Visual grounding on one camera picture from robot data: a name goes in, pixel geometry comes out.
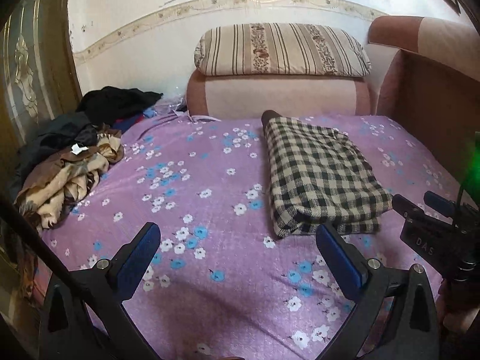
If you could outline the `person's right hand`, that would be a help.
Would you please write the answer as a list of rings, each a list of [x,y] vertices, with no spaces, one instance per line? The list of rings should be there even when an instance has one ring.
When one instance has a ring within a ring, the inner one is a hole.
[[[439,324],[450,332],[465,334],[479,314],[479,300],[443,279],[435,302]]]

